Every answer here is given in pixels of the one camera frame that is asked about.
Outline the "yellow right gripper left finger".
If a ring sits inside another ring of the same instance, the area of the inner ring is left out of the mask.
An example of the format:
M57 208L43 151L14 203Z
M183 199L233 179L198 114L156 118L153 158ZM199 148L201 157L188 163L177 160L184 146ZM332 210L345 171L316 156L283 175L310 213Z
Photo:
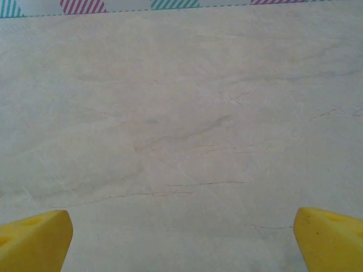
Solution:
M0 272L61 272L72 237L66 210L0 225Z

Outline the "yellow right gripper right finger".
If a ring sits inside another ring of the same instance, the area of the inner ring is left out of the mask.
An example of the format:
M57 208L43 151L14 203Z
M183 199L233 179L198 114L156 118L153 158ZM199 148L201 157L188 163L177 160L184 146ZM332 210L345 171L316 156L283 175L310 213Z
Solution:
M293 231L308 272L363 272L363 219L301 207Z

